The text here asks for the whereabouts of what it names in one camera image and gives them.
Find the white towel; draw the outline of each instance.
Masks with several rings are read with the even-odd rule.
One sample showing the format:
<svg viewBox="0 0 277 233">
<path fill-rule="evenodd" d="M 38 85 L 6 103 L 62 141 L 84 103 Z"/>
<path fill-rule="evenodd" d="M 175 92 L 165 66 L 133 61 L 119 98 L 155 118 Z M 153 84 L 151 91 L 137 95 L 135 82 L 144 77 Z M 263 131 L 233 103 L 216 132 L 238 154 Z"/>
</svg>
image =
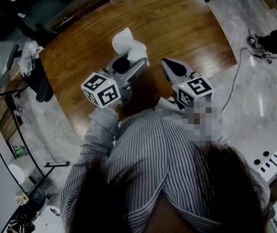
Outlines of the white towel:
<svg viewBox="0 0 277 233">
<path fill-rule="evenodd" d="M 21 59 L 18 62 L 23 77 L 25 75 L 30 76 L 33 70 L 32 62 L 39 58 L 39 53 L 42 49 L 43 47 L 38 45 L 36 41 L 25 42 Z"/>
<path fill-rule="evenodd" d="M 129 51 L 128 60 L 131 65 L 143 58 L 148 60 L 146 46 L 133 39 L 129 28 L 124 29 L 113 37 L 113 48 L 118 54 Z"/>
</svg>

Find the marble floor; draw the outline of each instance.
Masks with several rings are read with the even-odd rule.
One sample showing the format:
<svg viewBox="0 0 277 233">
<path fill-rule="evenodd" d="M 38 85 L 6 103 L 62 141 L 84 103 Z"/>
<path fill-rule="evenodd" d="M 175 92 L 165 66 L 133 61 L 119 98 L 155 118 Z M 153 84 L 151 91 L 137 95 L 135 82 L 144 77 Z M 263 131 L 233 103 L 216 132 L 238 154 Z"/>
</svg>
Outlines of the marble floor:
<svg viewBox="0 0 277 233">
<path fill-rule="evenodd" d="M 246 47 L 248 29 L 265 35 L 277 29 L 277 11 L 270 10 L 263 0 L 211 0 L 210 9 L 218 19 L 237 62 L 241 48 Z M 211 78 L 215 87 L 214 104 L 222 108 L 228 99 L 238 65 Z M 35 93 L 27 89 L 17 103 L 24 109 L 21 130 L 39 166 L 46 162 L 75 162 L 79 157 L 79 139 L 67 121 L 55 97 L 48 103 L 38 103 Z M 231 99 L 220 116 L 224 134 L 231 145 L 237 146 L 263 120 L 277 122 L 277 60 L 267 64 L 253 59 L 247 51 Z M 14 145 L 20 145 L 16 134 Z M 63 187 L 70 168 L 61 167 L 51 174 L 55 190 Z"/>
</svg>

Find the shirt sleeve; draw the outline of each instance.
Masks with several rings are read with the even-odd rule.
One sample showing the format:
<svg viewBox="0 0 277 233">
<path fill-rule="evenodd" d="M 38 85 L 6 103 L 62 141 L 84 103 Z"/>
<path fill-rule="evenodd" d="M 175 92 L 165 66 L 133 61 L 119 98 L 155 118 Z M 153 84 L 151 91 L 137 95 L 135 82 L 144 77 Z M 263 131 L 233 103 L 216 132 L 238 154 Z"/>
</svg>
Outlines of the shirt sleeve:
<svg viewBox="0 0 277 233">
<path fill-rule="evenodd" d="M 95 156 L 106 160 L 113 149 L 114 138 L 118 132 L 118 114 L 110 107 L 96 108 L 90 115 L 91 125 L 84 137 L 80 158 L 72 166 L 60 196 L 60 211 L 64 228 L 67 231 L 69 219 L 80 192 L 84 177 L 85 163 L 91 162 Z"/>
</svg>

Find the electrical cord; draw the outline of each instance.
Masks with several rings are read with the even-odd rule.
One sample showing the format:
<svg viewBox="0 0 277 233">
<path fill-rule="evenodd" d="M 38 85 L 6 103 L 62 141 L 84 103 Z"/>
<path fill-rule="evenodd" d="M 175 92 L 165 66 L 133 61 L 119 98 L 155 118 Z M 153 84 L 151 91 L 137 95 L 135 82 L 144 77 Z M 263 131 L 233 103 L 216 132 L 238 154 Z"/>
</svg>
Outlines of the electrical cord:
<svg viewBox="0 0 277 233">
<path fill-rule="evenodd" d="M 241 51 L 240 51 L 240 63 L 239 63 L 239 67 L 237 68 L 237 71 L 236 71 L 236 73 L 235 73 L 235 77 L 234 77 L 234 80 L 233 80 L 231 92 L 230 92 L 229 97 L 228 97 L 228 100 L 227 100 L 226 104 L 224 105 L 224 107 L 222 108 L 220 114 L 222 114 L 222 112 L 224 111 L 225 107 L 226 107 L 227 104 L 229 103 L 229 100 L 230 100 L 231 95 L 232 95 L 232 93 L 233 93 L 235 80 L 236 80 L 237 74 L 238 74 L 238 72 L 239 72 L 239 70 L 240 70 L 241 63 L 242 63 L 242 52 L 243 52 L 243 50 L 247 50 L 251 55 L 253 55 L 253 56 L 256 57 L 256 58 L 264 59 L 263 56 L 260 56 L 260 55 L 258 55 L 258 54 L 252 53 L 248 48 L 242 48 L 242 49 L 241 49 Z"/>
<path fill-rule="evenodd" d="M 248 48 L 242 48 L 241 51 L 240 51 L 240 63 L 239 63 L 239 67 L 237 68 L 236 73 L 235 73 L 235 77 L 234 77 L 234 80 L 233 80 L 233 84 L 232 84 L 232 88 L 231 88 L 230 95 L 229 95 L 229 97 L 228 97 L 228 100 L 227 100 L 225 106 L 222 108 L 221 113 L 224 111 L 225 107 L 226 107 L 227 104 L 229 103 L 229 100 L 230 100 L 231 95 L 232 95 L 232 93 L 233 93 L 234 83 L 235 83 L 237 74 L 238 74 L 238 72 L 239 72 L 239 70 L 240 70 L 240 67 L 241 67 L 241 63 L 242 63 L 242 52 L 243 52 L 244 49 L 247 49 L 247 50 L 248 50 Z"/>
</svg>

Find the striped shirt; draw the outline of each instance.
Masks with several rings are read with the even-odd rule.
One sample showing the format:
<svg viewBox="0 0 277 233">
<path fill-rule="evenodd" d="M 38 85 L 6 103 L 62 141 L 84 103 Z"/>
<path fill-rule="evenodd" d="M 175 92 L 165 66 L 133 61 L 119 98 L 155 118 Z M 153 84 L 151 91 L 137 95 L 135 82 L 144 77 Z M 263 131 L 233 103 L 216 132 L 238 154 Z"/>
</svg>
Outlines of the striped shirt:
<svg viewBox="0 0 277 233">
<path fill-rule="evenodd" d="M 195 146 L 202 143 L 195 135 L 206 134 L 207 127 L 199 125 L 192 131 L 185 128 L 184 113 L 163 98 L 154 111 L 148 109 L 135 114 L 125 119 L 120 127 L 117 113 L 109 107 L 96 108 L 90 118 L 92 122 L 85 135 L 81 157 L 72 166 L 61 192 L 61 216 L 66 231 L 84 176 L 84 163 L 99 154 L 110 166 L 111 177 L 140 161 L 137 169 L 142 175 L 129 191 L 128 219 L 134 233 L 144 231 L 160 192 L 199 232 L 212 232 L 219 227 L 220 223 L 214 221 L 214 215 L 201 195 L 197 177 L 199 175 L 200 182 L 204 183 L 206 176 L 197 174 L 193 161 L 194 154 L 197 154 Z M 217 144 L 227 144 L 221 134 L 211 139 Z M 259 173 L 250 167 L 247 169 L 261 205 L 266 208 L 269 187 Z"/>
</svg>

